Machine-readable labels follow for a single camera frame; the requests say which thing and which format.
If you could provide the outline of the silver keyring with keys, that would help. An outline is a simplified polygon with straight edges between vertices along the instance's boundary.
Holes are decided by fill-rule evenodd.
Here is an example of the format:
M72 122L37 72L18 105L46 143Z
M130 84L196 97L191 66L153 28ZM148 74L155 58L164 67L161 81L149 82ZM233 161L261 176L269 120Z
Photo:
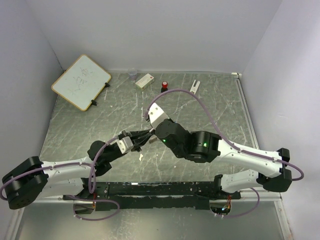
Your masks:
M150 144L152 144L152 143L154 143L155 141L157 141L158 140L158 138L156 137L156 136L153 136L153 137L151 137L150 139L149 139L149 143Z

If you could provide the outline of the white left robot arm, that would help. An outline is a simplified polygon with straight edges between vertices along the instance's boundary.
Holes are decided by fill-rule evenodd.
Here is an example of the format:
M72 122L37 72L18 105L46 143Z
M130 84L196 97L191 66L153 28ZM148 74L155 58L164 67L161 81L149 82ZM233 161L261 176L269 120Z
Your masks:
M24 208L35 200L59 195L89 199L97 186L96 178L106 174L111 162L129 152L139 152L155 131L122 131L107 142L94 141L87 156L60 162L27 158L2 178L0 198L12 210Z

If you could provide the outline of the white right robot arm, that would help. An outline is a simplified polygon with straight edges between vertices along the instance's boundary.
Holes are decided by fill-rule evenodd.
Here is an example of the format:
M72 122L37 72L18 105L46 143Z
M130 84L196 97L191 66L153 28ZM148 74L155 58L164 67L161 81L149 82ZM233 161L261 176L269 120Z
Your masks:
M242 189L262 187L276 193L286 192L291 185L292 172L277 161L264 159L255 149L253 155L236 150L218 134L208 131L189 132L180 124L165 119L155 128L155 135L177 158L195 163L226 162L246 168L234 174L218 174L214 177L212 193L223 199L229 193Z

